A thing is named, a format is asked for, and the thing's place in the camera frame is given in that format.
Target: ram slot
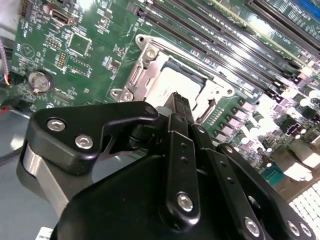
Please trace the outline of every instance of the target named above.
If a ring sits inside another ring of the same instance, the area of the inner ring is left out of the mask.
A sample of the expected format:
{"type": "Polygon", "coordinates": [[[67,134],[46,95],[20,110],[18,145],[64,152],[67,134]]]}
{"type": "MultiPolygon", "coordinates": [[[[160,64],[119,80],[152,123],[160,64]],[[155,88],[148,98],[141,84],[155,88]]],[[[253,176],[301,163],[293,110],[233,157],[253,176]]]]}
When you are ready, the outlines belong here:
{"type": "MultiPolygon", "coordinates": [[[[170,24],[165,22],[163,19],[155,16],[152,12],[149,12],[148,10],[143,9],[143,14],[144,14],[145,20],[154,24],[155,26],[160,27],[161,29],[165,30],[166,32],[170,33],[171,35],[173,35],[176,38],[180,39],[181,41],[185,42],[186,44],[192,46],[197,51],[205,54],[207,59],[209,59],[213,63],[217,63],[221,67],[228,69],[237,78],[244,80],[245,82],[247,82],[247,83],[251,84],[252,86],[254,86],[255,88],[259,89],[260,91],[265,92],[268,90],[268,87],[266,85],[256,81],[249,74],[241,71],[236,66],[232,66],[230,63],[226,62],[223,58],[217,56],[216,54],[211,52],[209,49],[205,48],[204,46],[202,46],[201,44],[196,42],[194,39],[186,36],[183,33],[180,33],[179,31],[177,31],[176,28],[173,28],[170,24]]],[[[217,72],[216,74],[225,79],[225,76],[221,75],[220,73],[217,72]]]]}
{"type": "Polygon", "coordinates": [[[304,32],[299,26],[288,20],[272,6],[262,0],[245,0],[245,5],[273,28],[289,37],[320,60],[320,42],[304,32]]]}
{"type": "MultiPolygon", "coordinates": [[[[278,67],[279,64],[275,64],[275,62],[281,63],[281,65],[286,69],[294,73],[297,69],[296,67],[292,67],[286,59],[283,58],[278,52],[272,50],[268,46],[264,45],[262,42],[260,42],[258,39],[256,39],[254,36],[252,36],[250,33],[248,33],[245,29],[241,28],[240,26],[234,24],[229,18],[224,16],[221,12],[219,12],[217,9],[213,8],[212,6],[209,6],[202,2],[201,0],[191,0],[193,3],[195,3],[198,6],[198,11],[200,15],[203,15],[206,18],[206,21],[208,21],[212,25],[217,25],[218,23],[214,21],[212,18],[210,18],[207,13],[211,14],[215,18],[219,20],[219,22],[222,22],[226,25],[227,28],[232,29],[232,31],[238,32],[240,35],[244,36],[245,38],[249,39],[251,42],[253,42],[255,45],[257,45],[259,48],[261,48],[264,52],[254,49],[256,54],[258,54],[261,58],[263,58],[265,61],[267,61],[269,64],[272,64],[274,67],[278,67]]],[[[225,30],[227,33],[230,34],[231,38],[239,39],[237,35],[234,35],[230,33],[227,29],[225,30]]],[[[242,44],[246,45],[247,48],[252,48],[250,44],[248,44],[245,41],[241,41],[242,44]]]]}
{"type": "Polygon", "coordinates": [[[272,83],[274,78],[273,76],[267,75],[265,72],[263,72],[260,69],[257,69],[256,66],[250,62],[248,59],[235,55],[235,53],[228,48],[226,48],[224,45],[221,45],[220,42],[215,41],[212,39],[208,34],[205,34],[201,32],[201,30],[194,24],[188,23],[185,20],[183,20],[180,16],[178,16],[176,13],[170,11],[166,7],[162,7],[159,4],[154,4],[153,9],[156,10],[158,13],[166,17],[172,22],[178,22],[182,27],[185,27],[190,33],[192,33],[194,36],[196,36],[198,39],[200,39],[202,42],[206,42],[209,46],[215,48],[217,51],[219,51],[224,56],[227,56],[231,59],[234,59],[239,65],[242,65],[244,68],[246,68],[248,71],[250,71],[252,74],[258,76],[263,82],[269,82],[272,83]]]}
{"type": "Polygon", "coordinates": [[[278,65],[268,60],[268,58],[262,58],[258,54],[259,51],[257,51],[256,49],[250,46],[244,47],[244,43],[242,41],[240,41],[238,38],[233,37],[232,34],[230,34],[228,31],[223,30],[215,21],[203,15],[203,13],[199,10],[192,8],[184,0],[166,0],[166,2],[170,3],[176,8],[183,9],[183,11],[187,13],[192,19],[196,20],[198,23],[205,26],[210,31],[214,32],[217,36],[224,38],[237,48],[247,53],[256,62],[263,63],[263,65],[267,66],[269,69],[271,69],[273,72],[279,75],[282,74],[283,69],[281,69],[278,65]]]}

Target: wire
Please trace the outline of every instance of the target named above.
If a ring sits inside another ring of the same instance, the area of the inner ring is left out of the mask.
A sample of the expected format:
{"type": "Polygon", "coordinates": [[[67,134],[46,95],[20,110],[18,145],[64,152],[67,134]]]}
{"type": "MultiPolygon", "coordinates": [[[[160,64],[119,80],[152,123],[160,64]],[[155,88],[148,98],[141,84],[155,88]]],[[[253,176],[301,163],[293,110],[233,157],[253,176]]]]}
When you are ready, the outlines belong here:
{"type": "Polygon", "coordinates": [[[9,70],[8,70],[8,61],[7,61],[7,55],[4,43],[2,42],[2,39],[0,38],[0,56],[3,62],[3,72],[4,72],[4,80],[7,85],[9,85],[9,70]]]}
{"type": "Polygon", "coordinates": [[[8,74],[4,75],[4,81],[8,86],[10,86],[9,79],[8,79],[8,74]]]}
{"type": "Polygon", "coordinates": [[[2,111],[0,111],[0,114],[5,114],[6,112],[8,112],[10,109],[8,107],[6,107],[5,109],[3,109],[2,111]]]}

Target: chip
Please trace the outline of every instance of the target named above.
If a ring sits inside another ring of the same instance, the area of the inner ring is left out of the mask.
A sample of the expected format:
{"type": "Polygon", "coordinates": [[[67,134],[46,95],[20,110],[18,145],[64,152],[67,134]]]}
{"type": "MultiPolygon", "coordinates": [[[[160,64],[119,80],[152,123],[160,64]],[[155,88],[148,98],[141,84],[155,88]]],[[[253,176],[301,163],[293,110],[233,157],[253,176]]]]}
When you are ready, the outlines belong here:
{"type": "Polygon", "coordinates": [[[85,56],[88,53],[91,43],[91,39],[74,33],[70,38],[68,47],[69,50],[79,54],[80,56],[85,56]]]}

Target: cable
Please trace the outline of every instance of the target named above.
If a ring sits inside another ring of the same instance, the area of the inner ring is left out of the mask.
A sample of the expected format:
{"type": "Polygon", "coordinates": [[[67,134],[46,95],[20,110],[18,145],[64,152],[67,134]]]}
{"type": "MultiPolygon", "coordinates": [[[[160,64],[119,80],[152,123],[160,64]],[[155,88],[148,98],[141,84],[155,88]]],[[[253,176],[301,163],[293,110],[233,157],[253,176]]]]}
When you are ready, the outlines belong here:
{"type": "Polygon", "coordinates": [[[12,158],[19,156],[22,152],[23,147],[19,147],[16,150],[13,150],[12,152],[9,152],[6,155],[0,156],[0,168],[7,165],[9,162],[11,162],[12,158]]]}
{"type": "Polygon", "coordinates": [[[9,76],[9,70],[8,70],[8,61],[7,61],[7,55],[4,43],[2,42],[2,39],[0,38],[0,56],[3,61],[3,72],[4,72],[4,80],[7,85],[9,84],[8,76],[9,76]]]}

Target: silver screw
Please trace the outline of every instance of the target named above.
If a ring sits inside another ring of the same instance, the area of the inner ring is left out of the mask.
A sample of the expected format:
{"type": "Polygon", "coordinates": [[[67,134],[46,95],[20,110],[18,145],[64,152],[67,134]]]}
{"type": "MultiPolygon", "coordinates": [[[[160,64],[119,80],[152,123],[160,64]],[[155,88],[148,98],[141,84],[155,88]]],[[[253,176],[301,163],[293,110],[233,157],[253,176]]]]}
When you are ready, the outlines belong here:
{"type": "Polygon", "coordinates": [[[253,236],[255,236],[256,238],[259,237],[260,230],[254,221],[252,221],[249,217],[245,217],[244,224],[246,229],[248,229],[253,236]]]}
{"type": "Polygon", "coordinates": [[[225,149],[226,149],[229,153],[231,153],[231,154],[234,152],[234,151],[232,150],[232,148],[229,147],[229,146],[226,146],[225,149]]]}
{"type": "Polygon", "coordinates": [[[312,233],[310,231],[309,228],[307,228],[306,225],[304,225],[302,222],[300,222],[300,226],[302,228],[302,231],[308,236],[308,237],[312,237],[312,233]]]}
{"type": "Polygon", "coordinates": [[[204,133],[206,132],[202,126],[198,126],[198,130],[199,130],[200,133],[202,133],[202,134],[204,134],[204,133]]]}
{"type": "Polygon", "coordinates": [[[179,206],[186,212],[191,212],[194,209],[191,198],[183,193],[178,195],[177,201],[179,206]]]}
{"type": "Polygon", "coordinates": [[[94,146],[94,141],[91,137],[80,135],[75,138],[75,144],[81,149],[90,149],[94,146]]]}
{"type": "Polygon", "coordinates": [[[55,132],[61,132],[66,129],[65,123],[59,119],[51,119],[46,125],[51,131],[55,132]]]}
{"type": "Polygon", "coordinates": [[[287,221],[286,224],[288,225],[289,229],[291,232],[293,232],[294,235],[296,235],[297,237],[300,236],[300,232],[299,229],[296,227],[296,225],[294,225],[292,222],[287,221]]]}
{"type": "Polygon", "coordinates": [[[132,100],[132,97],[131,97],[130,93],[125,93],[124,94],[124,100],[125,101],[131,101],[132,100]]]}
{"type": "Polygon", "coordinates": [[[155,50],[153,50],[153,49],[148,49],[148,50],[146,51],[146,56],[147,56],[149,59],[154,59],[155,56],[156,56],[155,50]]]}

